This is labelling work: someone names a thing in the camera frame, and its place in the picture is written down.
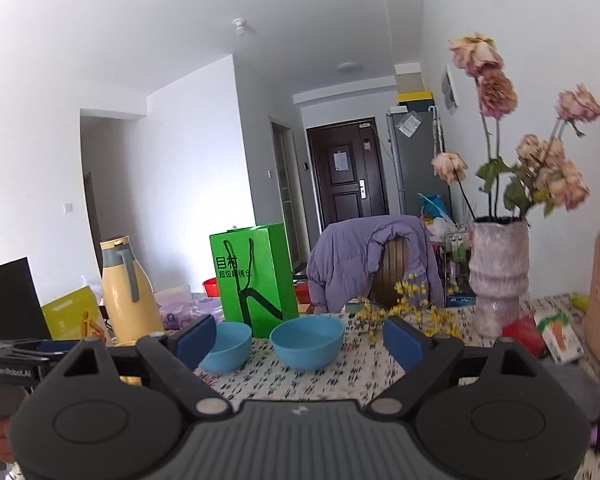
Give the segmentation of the person's left hand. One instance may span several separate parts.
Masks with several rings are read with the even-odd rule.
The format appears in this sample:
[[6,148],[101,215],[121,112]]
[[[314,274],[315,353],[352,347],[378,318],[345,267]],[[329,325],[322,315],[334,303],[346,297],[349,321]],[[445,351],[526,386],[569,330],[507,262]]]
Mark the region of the person's left hand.
[[10,419],[0,419],[0,461],[5,464],[14,464],[16,462],[12,446],[9,443]]

